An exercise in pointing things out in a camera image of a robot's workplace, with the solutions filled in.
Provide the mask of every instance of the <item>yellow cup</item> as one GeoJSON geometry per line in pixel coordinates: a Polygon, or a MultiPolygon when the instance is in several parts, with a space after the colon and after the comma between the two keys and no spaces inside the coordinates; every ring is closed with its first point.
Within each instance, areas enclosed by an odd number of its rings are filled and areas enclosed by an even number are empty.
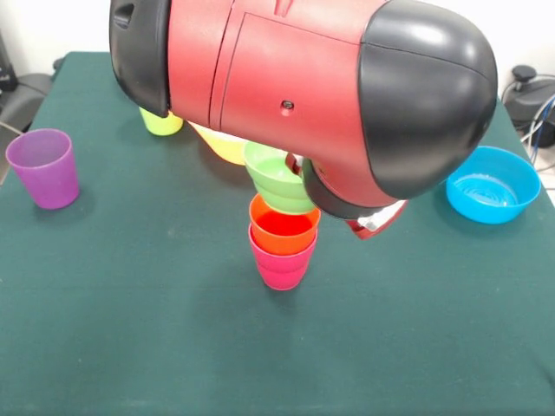
{"type": "Polygon", "coordinates": [[[170,113],[166,118],[149,113],[140,108],[140,114],[145,121],[147,130],[155,136],[171,136],[183,127],[183,120],[170,113]]]}
{"type": "Polygon", "coordinates": [[[247,140],[231,136],[230,134],[215,132],[210,128],[199,126],[191,121],[189,121],[189,124],[220,158],[235,165],[245,165],[243,149],[247,140]]]}

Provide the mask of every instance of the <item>screw hole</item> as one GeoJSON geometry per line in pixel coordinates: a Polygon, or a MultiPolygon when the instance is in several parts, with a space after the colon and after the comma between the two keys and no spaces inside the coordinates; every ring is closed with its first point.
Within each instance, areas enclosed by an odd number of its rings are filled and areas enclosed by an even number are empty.
{"type": "Polygon", "coordinates": [[[292,101],[282,101],[281,103],[281,114],[284,116],[291,115],[295,109],[295,104],[292,101]]]}

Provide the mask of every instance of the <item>black object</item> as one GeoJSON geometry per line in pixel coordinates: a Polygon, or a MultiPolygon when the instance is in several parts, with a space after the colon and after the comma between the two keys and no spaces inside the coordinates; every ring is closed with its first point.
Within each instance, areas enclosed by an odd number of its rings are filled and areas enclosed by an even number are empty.
{"type": "Polygon", "coordinates": [[[362,37],[359,88],[375,180],[388,195],[409,199],[480,142],[497,102],[497,66],[487,39],[465,18],[397,0],[374,14],[362,37]]]}
{"type": "Polygon", "coordinates": [[[303,161],[303,183],[310,200],[326,214],[339,219],[369,217],[383,207],[353,205],[339,198],[322,182],[310,159],[303,161]]]}
{"type": "Polygon", "coordinates": [[[536,69],[528,65],[517,65],[513,68],[514,79],[518,82],[529,82],[532,78],[538,76],[536,69]]]}
{"type": "Polygon", "coordinates": [[[115,78],[127,96],[160,117],[169,112],[170,6],[170,0],[113,0],[110,5],[110,51],[115,78]]]}
{"type": "MultiPolygon", "coordinates": [[[[26,131],[51,87],[51,77],[46,74],[25,75],[17,79],[0,35],[0,121],[16,130],[26,131]]],[[[0,126],[0,185],[9,168],[5,149],[16,136],[0,126]]]]}
{"type": "Polygon", "coordinates": [[[8,57],[8,50],[3,44],[0,33],[0,92],[14,91],[17,87],[17,77],[14,67],[8,57]]]}
{"type": "MultiPolygon", "coordinates": [[[[527,134],[538,110],[555,94],[555,76],[542,78],[527,65],[514,67],[513,76],[517,85],[503,94],[504,103],[514,127],[527,134]]],[[[555,144],[555,112],[548,115],[541,130],[532,136],[532,143],[542,148],[555,144]]]]}

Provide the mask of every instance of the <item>blue bowl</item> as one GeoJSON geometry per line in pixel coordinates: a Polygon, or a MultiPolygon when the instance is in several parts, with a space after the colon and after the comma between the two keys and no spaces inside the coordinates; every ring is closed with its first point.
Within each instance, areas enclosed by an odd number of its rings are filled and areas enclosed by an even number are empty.
{"type": "Polygon", "coordinates": [[[479,146],[447,179],[447,199],[466,218],[483,224],[515,219],[541,191],[528,161],[498,147],[479,146]]]}

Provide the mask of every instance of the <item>plastic cup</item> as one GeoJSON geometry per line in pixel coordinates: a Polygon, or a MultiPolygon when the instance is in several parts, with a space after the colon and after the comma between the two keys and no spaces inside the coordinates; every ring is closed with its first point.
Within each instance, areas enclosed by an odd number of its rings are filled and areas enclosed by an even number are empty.
{"type": "Polygon", "coordinates": [[[197,131],[206,144],[223,160],[234,165],[245,165],[243,150],[247,140],[216,132],[210,128],[199,126],[189,121],[189,124],[197,131]]]}
{"type": "Polygon", "coordinates": [[[172,134],[176,134],[183,127],[183,120],[176,117],[171,112],[166,118],[163,118],[149,113],[144,108],[140,108],[140,114],[145,121],[147,130],[155,136],[171,136],[172,134]]]}
{"type": "Polygon", "coordinates": [[[287,152],[249,142],[245,165],[257,192],[274,211],[301,215],[315,206],[304,189],[303,180],[285,164],[287,152]]]}
{"type": "Polygon", "coordinates": [[[301,283],[306,275],[310,259],[316,248],[318,235],[314,236],[307,248],[292,256],[276,256],[260,248],[254,240],[252,225],[249,226],[249,239],[258,273],[264,283],[274,290],[292,290],[301,283]]]}
{"type": "Polygon", "coordinates": [[[35,203],[57,210],[79,196],[79,181],[70,137],[50,128],[34,130],[13,140],[6,159],[35,203]]]}
{"type": "Polygon", "coordinates": [[[317,234],[322,213],[315,208],[308,214],[286,215],[272,210],[261,195],[249,207],[252,235],[262,250],[277,256],[290,256],[306,250],[317,234]]]}
{"type": "Polygon", "coordinates": [[[447,199],[461,215],[482,224],[515,219],[541,191],[538,173],[507,150],[479,146],[447,179],[447,199]]]}

